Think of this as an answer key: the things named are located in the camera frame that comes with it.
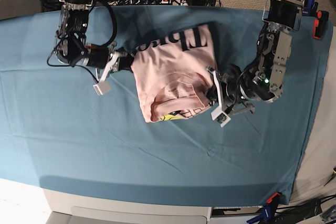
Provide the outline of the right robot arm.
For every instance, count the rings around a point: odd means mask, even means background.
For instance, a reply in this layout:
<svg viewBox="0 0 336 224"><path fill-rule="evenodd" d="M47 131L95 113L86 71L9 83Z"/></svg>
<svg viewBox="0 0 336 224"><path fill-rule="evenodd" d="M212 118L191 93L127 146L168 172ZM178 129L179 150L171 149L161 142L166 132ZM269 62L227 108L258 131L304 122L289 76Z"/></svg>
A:
<svg viewBox="0 0 336 224"><path fill-rule="evenodd" d="M89 71L96 83L105 80L110 73L130 71L133 57L123 49L116 49L117 19L106 0L59 0L62 4L60 24L56 31L55 46L50 53L59 61L58 67L80 67ZM86 31L89 15L97 3L107 8L112 21L112 35L102 45L88 44Z"/></svg>

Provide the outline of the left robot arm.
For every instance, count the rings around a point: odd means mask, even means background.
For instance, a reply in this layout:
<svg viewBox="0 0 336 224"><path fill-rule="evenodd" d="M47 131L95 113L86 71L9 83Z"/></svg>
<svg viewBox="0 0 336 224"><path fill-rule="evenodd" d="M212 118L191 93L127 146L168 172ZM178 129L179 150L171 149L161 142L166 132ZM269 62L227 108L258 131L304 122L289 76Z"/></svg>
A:
<svg viewBox="0 0 336 224"><path fill-rule="evenodd" d="M254 113L254 100L271 103L282 96L286 63L291 54L291 32L299 30L306 2L266 0L269 9L263 11L264 25L254 60L244 69L229 65L223 73L207 68L214 80L207 97L218 104L211 112L214 121L227 123L234 114Z"/></svg>

